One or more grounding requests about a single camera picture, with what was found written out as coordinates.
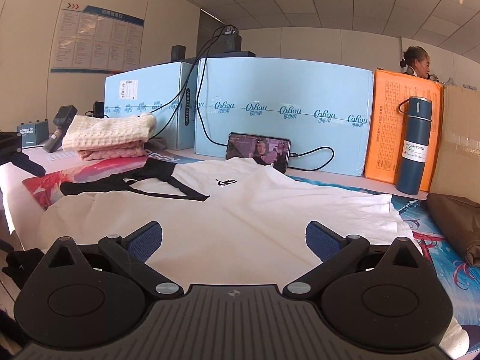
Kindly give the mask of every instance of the woman's hair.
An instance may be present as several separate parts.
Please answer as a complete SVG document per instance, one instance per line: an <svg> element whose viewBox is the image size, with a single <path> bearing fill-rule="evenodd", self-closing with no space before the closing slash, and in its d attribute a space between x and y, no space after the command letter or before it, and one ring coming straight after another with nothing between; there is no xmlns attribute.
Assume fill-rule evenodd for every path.
<svg viewBox="0 0 480 360"><path fill-rule="evenodd" d="M262 155L265 155L268 153L268 140L266 140L265 138L258 138L257 139L257 142L255 142L255 151L253 152L253 156L255 157L259 157L260 156L260 153L258 153L258 149L257 149L257 145L260 143L260 142L263 142L265 144L265 153L262 154Z"/></svg>
<svg viewBox="0 0 480 360"><path fill-rule="evenodd" d="M428 57L428 53L423 47L420 46L410 46L406 51L403 52L403 59L400 61L400 67L405 68L406 66L413 66L415 60L422 61Z"/></svg>

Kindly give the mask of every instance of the blue poster header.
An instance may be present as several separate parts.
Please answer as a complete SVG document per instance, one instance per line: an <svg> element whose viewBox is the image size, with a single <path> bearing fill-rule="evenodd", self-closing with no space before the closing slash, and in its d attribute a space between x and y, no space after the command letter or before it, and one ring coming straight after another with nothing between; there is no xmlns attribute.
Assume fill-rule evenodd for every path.
<svg viewBox="0 0 480 360"><path fill-rule="evenodd" d="M143 19L140 19L140 18L134 17L134 16L130 16L130 15L126 15L124 13L111 11L109 9L104 9L104 8L99 8L99 7L93 7L92 5L87 5L83 9L83 12L92 13L94 15L99 15L99 16L104 16L104 17L111 17L112 19L126 21L127 23L136 24L137 26L142 26L143 27L143 22L144 22Z"/></svg>

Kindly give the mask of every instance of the black trim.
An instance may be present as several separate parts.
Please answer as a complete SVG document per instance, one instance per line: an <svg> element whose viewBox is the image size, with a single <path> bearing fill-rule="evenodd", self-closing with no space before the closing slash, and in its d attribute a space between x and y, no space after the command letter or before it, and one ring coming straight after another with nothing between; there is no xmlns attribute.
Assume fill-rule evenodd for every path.
<svg viewBox="0 0 480 360"><path fill-rule="evenodd" d="M128 191L157 198L197 200L199 202L207 200L208 196L193 190L172 176L175 166L176 163L148 158L145 165L141 168L113 174L97 181L89 181L86 183L72 183L70 181L65 181L60 184L60 191L64 195L78 195L82 192ZM158 179L169 183L185 195L144 192L142 190L136 190L130 186L137 181L146 179Z"/></svg>

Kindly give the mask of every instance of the desk mat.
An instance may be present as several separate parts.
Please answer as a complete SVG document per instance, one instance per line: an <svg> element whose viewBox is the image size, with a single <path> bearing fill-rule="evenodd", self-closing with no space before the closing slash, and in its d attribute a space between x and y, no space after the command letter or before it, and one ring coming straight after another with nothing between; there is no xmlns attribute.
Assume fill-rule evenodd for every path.
<svg viewBox="0 0 480 360"><path fill-rule="evenodd" d="M199 160L182 157L167 151L147 151L148 157L162 161L186 164ZM113 173L142 167L146 157L116 158L96 163L85 163L71 169L50 173L42 178L28 178L23 184L44 210L63 195L59 185L64 181L86 182L107 177ZM328 184L308 178L292 179L314 185L332 186L370 194L380 192L338 184ZM400 212L418 241L427 259L435 266L438 279L452 299L454 316L470 337L469 353L480 349L480 268L469 266L450 246L428 214L423 200L393 195L392 204Z"/></svg>

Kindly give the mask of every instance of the small teal box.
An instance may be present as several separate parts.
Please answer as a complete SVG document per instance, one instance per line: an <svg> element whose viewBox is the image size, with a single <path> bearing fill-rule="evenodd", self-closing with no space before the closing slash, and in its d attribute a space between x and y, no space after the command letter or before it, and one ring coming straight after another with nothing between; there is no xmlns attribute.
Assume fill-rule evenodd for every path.
<svg viewBox="0 0 480 360"><path fill-rule="evenodd" d="M125 117L151 112L169 103L185 83L191 64L172 62L119 73L105 79L105 115ZM194 146L197 66L188 80L183 98L153 112L157 118L155 134L172 117L179 99L181 103L169 125L159 135L166 139L169 149L188 149Z"/></svg>
<svg viewBox="0 0 480 360"><path fill-rule="evenodd" d="M205 59L199 63L200 83ZM374 74L365 69L282 58L209 58L198 96L209 137L226 144L229 133L291 140L300 154L330 146L335 157L322 170L361 176L370 133ZM195 153L225 157L197 121ZM331 156L321 150L289 165L315 169Z"/></svg>

